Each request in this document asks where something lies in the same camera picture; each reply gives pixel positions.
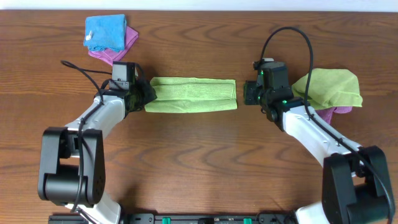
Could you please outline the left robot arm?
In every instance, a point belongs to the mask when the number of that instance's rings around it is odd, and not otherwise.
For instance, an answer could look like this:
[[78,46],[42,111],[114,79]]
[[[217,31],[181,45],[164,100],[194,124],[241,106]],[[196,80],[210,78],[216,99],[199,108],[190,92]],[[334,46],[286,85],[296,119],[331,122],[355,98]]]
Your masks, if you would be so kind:
[[42,136],[37,193],[77,212],[88,223],[119,223],[122,208],[105,193],[104,139],[129,113],[156,98],[147,80],[111,81],[93,104],[64,127]]

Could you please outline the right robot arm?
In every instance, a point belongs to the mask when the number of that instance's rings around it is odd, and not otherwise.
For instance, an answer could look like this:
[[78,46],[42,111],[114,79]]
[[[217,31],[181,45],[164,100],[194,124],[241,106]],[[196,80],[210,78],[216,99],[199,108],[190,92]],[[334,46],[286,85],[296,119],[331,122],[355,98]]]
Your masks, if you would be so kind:
[[297,209],[295,221],[391,222],[395,204],[383,151],[345,138],[295,97],[285,63],[262,59],[253,67],[257,78],[244,84],[245,104],[260,105],[267,119],[299,141],[323,168],[321,201]]

